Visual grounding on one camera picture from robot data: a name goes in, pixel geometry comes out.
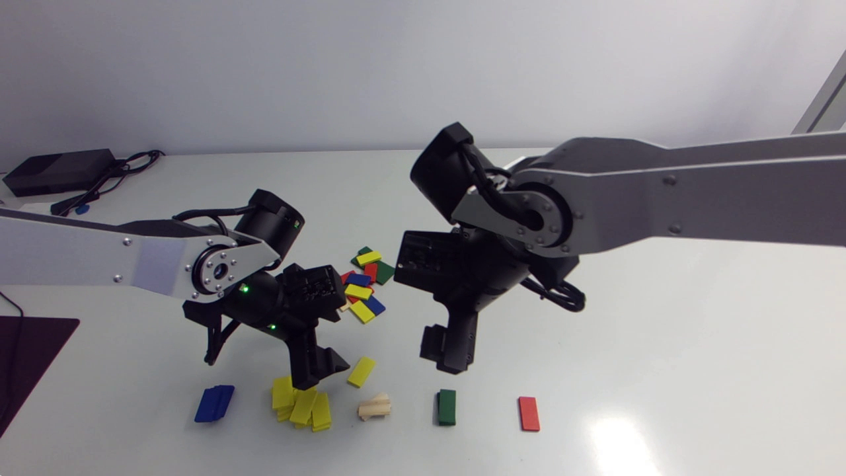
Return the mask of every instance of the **yellow block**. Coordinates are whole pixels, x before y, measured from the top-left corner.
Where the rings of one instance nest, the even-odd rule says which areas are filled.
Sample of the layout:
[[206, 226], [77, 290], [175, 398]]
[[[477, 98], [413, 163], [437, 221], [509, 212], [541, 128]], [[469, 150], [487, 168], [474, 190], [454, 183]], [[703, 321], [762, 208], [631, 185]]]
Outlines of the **yellow block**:
[[332, 414], [329, 412], [329, 394], [325, 391], [317, 394], [315, 407], [311, 409], [311, 419], [314, 421], [312, 431], [320, 431], [319, 429], [332, 425]]
[[291, 412], [294, 410], [294, 407], [285, 407], [281, 410], [276, 411], [276, 421], [284, 422], [291, 418]]
[[353, 314], [355, 314], [355, 317], [361, 320], [361, 323], [363, 324], [369, 323], [376, 316], [373, 311], [367, 307], [364, 301], [356, 302], [349, 307], [349, 310], [352, 311]]
[[355, 260], [359, 262], [359, 266], [375, 263], [380, 259], [382, 259], [382, 255], [379, 252], [369, 252], [355, 257]]
[[294, 406], [294, 386], [291, 383], [291, 376], [273, 380], [273, 404], [274, 410]]
[[307, 426], [311, 426], [311, 417], [309, 417], [309, 421], [307, 421], [305, 423], [294, 423], [294, 428], [296, 428], [296, 429], [305, 428]]
[[317, 390], [314, 387], [297, 392], [297, 402], [291, 412], [291, 421], [302, 425], [308, 424], [309, 418], [311, 418], [311, 408], [314, 407], [316, 398]]
[[355, 364], [355, 368], [353, 369], [353, 372], [349, 375], [347, 381], [350, 384], [361, 388], [361, 386], [365, 384], [365, 380], [367, 380], [367, 377], [370, 376], [370, 372], [375, 366], [375, 360], [369, 357], [362, 357], [361, 359], [359, 359], [359, 362]]
[[373, 290], [359, 285], [347, 285], [347, 289], [343, 290], [343, 293], [347, 296], [358, 297], [366, 301], [370, 299]]

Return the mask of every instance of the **red block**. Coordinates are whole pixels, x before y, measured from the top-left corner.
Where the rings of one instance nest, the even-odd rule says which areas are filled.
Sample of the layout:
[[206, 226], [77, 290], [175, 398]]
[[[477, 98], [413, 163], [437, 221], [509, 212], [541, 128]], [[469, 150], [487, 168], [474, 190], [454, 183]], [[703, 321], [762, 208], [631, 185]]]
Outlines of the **red block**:
[[376, 271], [379, 269], [379, 265], [376, 263], [370, 263], [365, 265], [365, 274], [371, 277], [371, 284], [376, 281]]
[[520, 404], [520, 424], [523, 425], [523, 431], [541, 431], [541, 422], [537, 419], [537, 401], [534, 396], [521, 396]]

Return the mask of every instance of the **green block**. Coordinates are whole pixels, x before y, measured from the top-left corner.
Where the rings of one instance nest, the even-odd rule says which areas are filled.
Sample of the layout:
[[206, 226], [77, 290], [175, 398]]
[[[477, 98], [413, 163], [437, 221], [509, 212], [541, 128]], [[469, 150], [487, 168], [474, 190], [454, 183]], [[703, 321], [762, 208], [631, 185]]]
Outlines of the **green block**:
[[393, 277], [393, 266], [383, 261], [376, 262], [376, 282], [384, 285]]
[[359, 250], [359, 252], [358, 252], [358, 253], [357, 253], [357, 254], [353, 257], [353, 259], [349, 260], [349, 262], [350, 262], [350, 263], [352, 263], [352, 264], [353, 264], [356, 268], [358, 268], [358, 269], [364, 269], [364, 268], [362, 268], [361, 266], [359, 266], [359, 262], [358, 262], [358, 261], [356, 261], [356, 258], [357, 258], [357, 257], [359, 257], [359, 256], [361, 256], [361, 255], [363, 255], [363, 254], [365, 254], [365, 253], [369, 253], [369, 252], [372, 252], [372, 251], [373, 251], [373, 250], [371, 250], [370, 248], [368, 248], [367, 246], [365, 246], [365, 247], [361, 248], [361, 249]]
[[455, 390], [441, 389], [437, 392], [437, 424], [455, 425]]

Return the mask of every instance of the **power cord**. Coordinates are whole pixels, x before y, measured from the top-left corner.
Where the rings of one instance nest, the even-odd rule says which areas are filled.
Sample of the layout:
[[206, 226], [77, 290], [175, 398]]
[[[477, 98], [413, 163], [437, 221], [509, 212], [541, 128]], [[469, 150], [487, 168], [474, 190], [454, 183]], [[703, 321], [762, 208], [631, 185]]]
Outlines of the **power cord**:
[[8, 368], [6, 372], [6, 402], [3, 403], [3, 410], [0, 410], [0, 420], [6, 416], [6, 411], [8, 410], [9, 405], [12, 403], [12, 372], [14, 371], [14, 364], [16, 357], [18, 355], [18, 343], [20, 342], [20, 334], [21, 330], [24, 328], [24, 309], [22, 309], [17, 302], [12, 301], [8, 298], [5, 294], [0, 292], [0, 297], [2, 297], [6, 302], [15, 306], [18, 309], [18, 313], [20, 313], [20, 318], [18, 320], [18, 328], [15, 330], [14, 335], [14, 343], [12, 344], [12, 353], [8, 359]]
[[[81, 195], [68, 198], [67, 200], [62, 200], [61, 202], [53, 203], [53, 205], [51, 205], [50, 207], [50, 213], [62, 217], [68, 216], [68, 213], [70, 213], [71, 210], [77, 207], [81, 207], [82, 205], [85, 205], [88, 202], [93, 202], [96, 199], [100, 198], [100, 195], [104, 195], [118, 188], [118, 186], [122, 184], [128, 176], [140, 174], [141, 172], [147, 170], [163, 155], [167, 154], [158, 149], [153, 149], [151, 151], [138, 152], [136, 154], [133, 154], [129, 158], [123, 160], [115, 160], [113, 166], [94, 184], [94, 186], [88, 189], [88, 191]], [[142, 165], [139, 165], [137, 167], [132, 166], [132, 163], [134, 161], [144, 157], [147, 157], [149, 159]], [[119, 178], [119, 180], [116, 184], [112, 185], [104, 191], [100, 191], [100, 189], [106, 184], [106, 182], [111, 179], [117, 178]]]
[[585, 308], [585, 293], [567, 281], [561, 281], [561, 284], [551, 290], [544, 289], [540, 283], [531, 278], [520, 281], [520, 285], [536, 293], [541, 299], [548, 299], [570, 312], [577, 313]]

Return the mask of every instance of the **stack of yellow blocks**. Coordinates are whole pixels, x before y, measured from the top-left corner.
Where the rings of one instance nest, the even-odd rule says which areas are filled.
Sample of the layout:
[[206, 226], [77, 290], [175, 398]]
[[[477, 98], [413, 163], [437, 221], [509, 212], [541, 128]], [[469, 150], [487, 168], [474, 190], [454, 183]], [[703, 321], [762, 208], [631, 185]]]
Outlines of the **stack of yellow blocks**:
[[332, 427], [329, 395], [315, 388], [295, 389], [290, 375], [273, 380], [272, 408], [278, 422], [290, 420], [296, 429], [311, 426], [316, 432]]

